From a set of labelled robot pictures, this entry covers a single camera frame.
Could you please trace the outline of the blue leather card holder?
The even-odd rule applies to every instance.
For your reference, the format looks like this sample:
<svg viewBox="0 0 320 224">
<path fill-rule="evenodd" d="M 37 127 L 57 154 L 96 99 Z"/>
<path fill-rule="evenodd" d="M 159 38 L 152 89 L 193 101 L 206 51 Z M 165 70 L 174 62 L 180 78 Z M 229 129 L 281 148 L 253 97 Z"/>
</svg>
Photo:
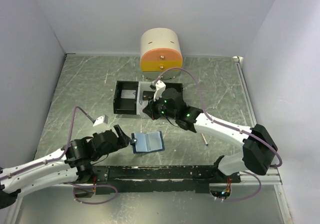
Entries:
<svg viewBox="0 0 320 224">
<path fill-rule="evenodd" d="M 134 154 L 153 153 L 165 150 L 164 139 L 161 131 L 136 132 L 131 134 L 131 146 Z"/>
</svg>

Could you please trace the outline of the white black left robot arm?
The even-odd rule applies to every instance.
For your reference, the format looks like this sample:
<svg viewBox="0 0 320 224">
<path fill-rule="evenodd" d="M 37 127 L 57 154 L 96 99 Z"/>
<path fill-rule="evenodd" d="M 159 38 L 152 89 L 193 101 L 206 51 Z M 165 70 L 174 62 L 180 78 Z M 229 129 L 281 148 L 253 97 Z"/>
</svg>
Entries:
<svg viewBox="0 0 320 224">
<path fill-rule="evenodd" d="M 90 182 L 94 176 L 92 162 L 127 147 L 130 141 L 115 125 L 113 130 L 74 139 L 45 157 L 1 169 L 0 207 L 9 207 L 18 197 L 55 184 Z"/>
</svg>

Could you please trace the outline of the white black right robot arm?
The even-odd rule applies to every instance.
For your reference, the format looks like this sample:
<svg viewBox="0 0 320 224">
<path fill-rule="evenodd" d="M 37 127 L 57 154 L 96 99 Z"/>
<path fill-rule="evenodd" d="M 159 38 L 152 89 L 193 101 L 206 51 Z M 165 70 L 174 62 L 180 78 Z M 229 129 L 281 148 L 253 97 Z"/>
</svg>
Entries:
<svg viewBox="0 0 320 224">
<path fill-rule="evenodd" d="M 172 118 L 183 130 L 215 136 L 239 148 L 238 153 L 221 156 L 215 162 L 217 167 L 212 170 L 212 176 L 219 183 L 240 171 L 265 175 L 278 150 L 264 126 L 241 126 L 211 116 L 188 105 L 174 88 L 166 89 L 156 100 L 150 97 L 143 113 L 153 120 Z"/>
</svg>

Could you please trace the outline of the silver VIP card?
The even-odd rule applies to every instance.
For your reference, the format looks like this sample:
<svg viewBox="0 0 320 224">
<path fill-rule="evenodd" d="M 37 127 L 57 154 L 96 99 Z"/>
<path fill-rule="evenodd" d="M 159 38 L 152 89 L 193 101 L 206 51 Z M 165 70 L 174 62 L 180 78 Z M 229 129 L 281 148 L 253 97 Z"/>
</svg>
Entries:
<svg viewBox="0 0 320 224">
<path fill-rule="evenodd" d="M 148 100 L 138 100 L 136 103 L 137 115 L 144 115 L 143 109 L 148 105 Z"/>
</svg>

